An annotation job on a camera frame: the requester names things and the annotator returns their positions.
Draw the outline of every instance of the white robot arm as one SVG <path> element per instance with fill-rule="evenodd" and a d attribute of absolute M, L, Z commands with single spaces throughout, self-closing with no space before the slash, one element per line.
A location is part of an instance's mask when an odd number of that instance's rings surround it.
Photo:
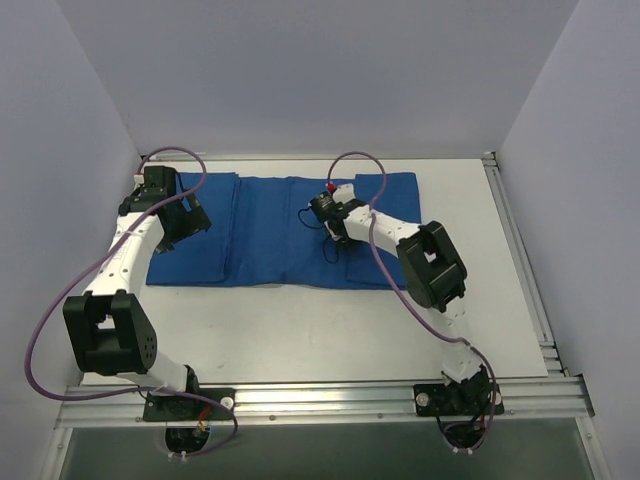
<path fill-rule="evenodd" d="M 125 233 L 129 236 L 83 294 L 64 303 L 65 323 L 83 372 L 177 392 L 197 390 L 193 370 L 158 350 L 155 330 L 138 297 L 153 252 L 171 250 L 174 243 L 207 230 L 211 223 L 195 196 L 188 196 L 191 210 L 182 202 L 170 203 L 130 231 L 147 208 L 176 194 L 176 175 L 172 168 L 149 166 L 144 177 L 136 176 L 136 189 L 118 210 L 112 246 Z"/>
<path fill-rule="evenodd" d="M 324 192 L 311 209 L 336 242 L 369 242 L 371 211 L 355 197 L 353 184 Z M 376 247 L 400 258 L 411 297 L 429 308 L 436 330 L 449 338 L 469 339 L 464 305 L 466 269 L 444 227 L 437 222 L 418 225 L 376 212 Z M 461 383 L 481 367 L 480 359 L 463 343 L 443 343 L 442 371 Z"/>

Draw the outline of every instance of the metal frame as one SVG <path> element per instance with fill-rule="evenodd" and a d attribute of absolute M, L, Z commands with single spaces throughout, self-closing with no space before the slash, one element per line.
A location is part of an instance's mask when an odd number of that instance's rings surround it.
<path fill-rule="evenodd" d="M 203 385 L 236 389 L 235 414 L 242 425 L 431 422 L 415 414 L 413 385 L 420 380 L 362 383 Z M 67 393 L 103 393 L 121 386 L 73 387 Z M 500 381 L 505 415 L 497 419 L 582 418 L 592 414 L 580 377 Z M 62 404 L 57 428 L 158 428 L 194 422 L 141 420 L 144 401 L 136 393 L 89 402 Z"/>
<path fill-rule="evenodd" d="M 259 159 L 301 158 L 278 156 Z M 323 155 L 313 158 L 328 157 Z M 186 157 L 163 155 L 158 160 L 168 159 L 180 161 L 186 160 Z M 597 480 L 609 480 L 611 476 L 590 418 L 593 416 L 593 409 L 586 385 L 582 377 L 568 376 L 560 361 L 526 249 L 506 198 L 495 155 L 487 154 L 482 162 L 549 373 L 544 378 L 500 379 L 505 415 L 497 419 L 575 418 L 594 477 Z M 235 413 L 242 425 L 432 422 L 433 419 L 415 415 L 412 387 L 416 383 L 430 382 L 415 380 L 224 386 L 237 389 Z M 121 386 L 80 386 L 69 388 L 68 393 L 86 394 L 119 388 Z M 137 394 L 92 402 L 64 402 L 42 478 L 58 478 L 60 475 L 73 428 L 158 428 L 191 426 L 193 423 L 146 423 L 141 418 L 143 408 L 143 400 Z"/>

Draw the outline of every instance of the white tabletop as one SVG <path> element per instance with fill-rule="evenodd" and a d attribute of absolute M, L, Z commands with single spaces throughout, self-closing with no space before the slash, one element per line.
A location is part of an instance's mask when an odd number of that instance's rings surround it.
<path fill-rule="evenodd" d="M 242 176 L 322 178 L 329 164 L 234 160 L 207 162 L 207 168 Z M 170 165 L 184 172 L 199 171 L 194 162 Z M 469 272 L 465 298 L 471 340 L 496 374 L 546 376 L 482 162 L 388 160 L 385 167 L 388 172 L 416 173 L 423 222 L 441 222 L 464 260 Z M 334 176 L 375 172 L 372 162 L 349 159 Z M 156 329 L 159 349 L 191 365 L 201 383 L 440 378 L 441 345 L 390 291 L 293 285 L 146 287 L 140 300 Z M 428 319 L 429 313 L 420 310 Z M 84 383 L 114 380 L 86 375 Z"/>

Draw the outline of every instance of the white wall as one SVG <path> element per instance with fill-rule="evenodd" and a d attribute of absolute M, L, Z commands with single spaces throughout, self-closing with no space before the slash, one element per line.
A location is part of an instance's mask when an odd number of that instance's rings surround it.
<path fill-rule="evenodd" d="M 58 0 L 135 144 L 478 156 L 576 0 Z"/>
<path fill-rule="evenodd" d="M 499 164 L 615 478 L 640 471 L 640 3 L 581 0 Z"/>
<path fill-rule="evenodd" d="M 0 472 L 35 478 L 59 404 L 23 377 L 47 303 L 108 246 L 135 163 L 118 114 L 53 0 L 9 0 L 0 15 Z M 38 345 L 37 377 L 74 375 L 62 316 Z"/>

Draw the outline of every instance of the blue cloth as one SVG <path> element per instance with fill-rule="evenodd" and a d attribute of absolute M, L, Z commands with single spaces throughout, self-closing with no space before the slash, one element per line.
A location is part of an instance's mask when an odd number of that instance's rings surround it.
<path fill-rule="evenodd" d="M 185 186 L 199 174 L 183 174 Z M 380 185 L 379 175 L 357 175 L 356 195 L 368 201 Z M 389 174 L 387 190 L 377 208 L 405 221 L 420 221 L 418 185 L 414 174 Z M 265 283 L 311 285 L 336 289 L 389 288 L 368 244 L 342 251 L 336 264 L 323 256 L 324 230 L 304 227 L 297 212 L 325 189 L 322 179 L 301 177 L 256 178 L 209 174 L 198 200 L 211 219 L 200 232 L 176 245 L 176 250 L 154 255 L 147 284 L 233 287 Z M 312 212 L 302 212 L 316 225 Z M 335 258 L 335 244 L 327 241 L 326 255 Z M 404 278 L 399 261 L 385 254 L 385 264 L 400 286 Z"/>

